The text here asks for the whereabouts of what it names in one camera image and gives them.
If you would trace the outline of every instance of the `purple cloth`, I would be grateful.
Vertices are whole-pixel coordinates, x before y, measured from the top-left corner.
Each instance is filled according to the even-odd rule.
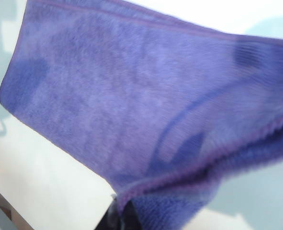
[[[121,0],[28,0],[1,104],[105,178],[145,230],[283,159],[283,40]]]

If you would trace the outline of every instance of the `fleece fabric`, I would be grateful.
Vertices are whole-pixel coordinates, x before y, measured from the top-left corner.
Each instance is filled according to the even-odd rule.
[[[105,178],[144,230],[283,160],[283,40],[122,0],[28,0],[0,103]]]

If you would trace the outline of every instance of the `white surface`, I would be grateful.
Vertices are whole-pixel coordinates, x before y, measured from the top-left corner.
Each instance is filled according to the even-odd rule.
[[[283,38],[283,0],[132,2],[229,33],[250,31]],[[25,3],[0,0],[0,82],[15,47]],[[271,29],[262,27],[262,22]],[[0,193],[35,230],[91,230],[109,206],[113,191],[101,177],[0,105]],[[283,163],[227,182],[209,207],[185,229],[283,230]]]

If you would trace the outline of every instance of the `dark wet spot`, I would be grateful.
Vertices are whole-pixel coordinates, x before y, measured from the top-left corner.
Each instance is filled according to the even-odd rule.
[[[48,64],[43,59],[12,60],[0,89],[0,103],[11,113],[24,109],[47,71]]]
[[[260,61],[260,49],[251,42],[239,41],[234,50],[235,63],[243,67],[258,67]]]

